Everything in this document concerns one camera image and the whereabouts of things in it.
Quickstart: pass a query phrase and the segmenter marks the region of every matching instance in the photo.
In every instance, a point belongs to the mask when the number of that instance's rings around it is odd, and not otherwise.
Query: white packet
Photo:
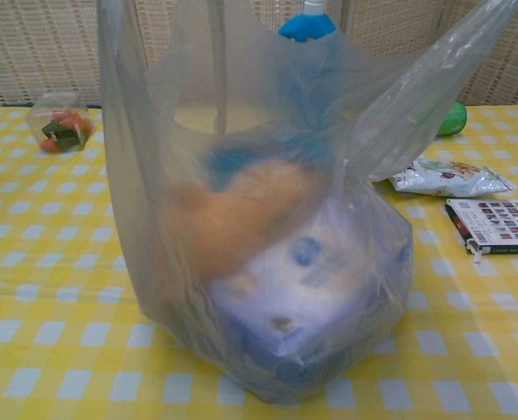
[[[389,179],[403,193],[438,197],[478,197],[503,193],[515,185],[486,166],[479,168],[460,162],[416,159],[407,169]]]

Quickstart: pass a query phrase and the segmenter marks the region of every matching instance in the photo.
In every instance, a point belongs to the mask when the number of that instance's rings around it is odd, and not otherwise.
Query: snack bag
[[[515,189],[514,184],[486,166],[479,168],[472,164],[421,157],[389,181],[402,193],[438,197],[479,197]]]
[[[412,278],[410,224],[366,181],[432,141],[517,4],[384,58],[339,31],[281,37],[248,0],[184,0],[150,64],[134,2],[100,0],[109,187],[141,310],[273,402],[359,362]]]
[[[44,94],[25,119],[39,148],[48,153],[82,150],[93,129],[78,92]]]

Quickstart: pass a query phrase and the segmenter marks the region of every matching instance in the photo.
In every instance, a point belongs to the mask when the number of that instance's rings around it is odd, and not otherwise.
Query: woven wall
[[[409,53],[427,46],[478,0],[330,0],[332,19],[371,53]],[[251,0],[275,30],[303,0]],[[167,45],[175,0],[136,0],[150,62]],[[99,102],[95,0],[0,0],[0,105],[36,101],[48,90],[80,90]],[[518,14],[475,74],[469,103],[518,102]]]
[[[455,1],[448,26],[455,25],[478,2]],[[489,60],[472,77],[461,98],[469,104],[518,103],[518,11]]]

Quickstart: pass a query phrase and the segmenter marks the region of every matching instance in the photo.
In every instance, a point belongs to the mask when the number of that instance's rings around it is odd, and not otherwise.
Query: clear plastic box
[[[49,92],[25,118],[42,151],[80,151],[94,125],[78,92]]]

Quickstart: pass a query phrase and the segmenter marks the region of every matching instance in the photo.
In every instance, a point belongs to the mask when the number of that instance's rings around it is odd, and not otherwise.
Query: table
[[[406,314],[325,393],[271,406],[140,314],[100,112],[83,152],[50,156],[27,111],[0,108],[0,418],[518,418],[518,255],[473,263],[443,199],[376,186],[414,228]],[[470,108],[462,135],[425,156],[489,165],[518,186],[518,106]]]

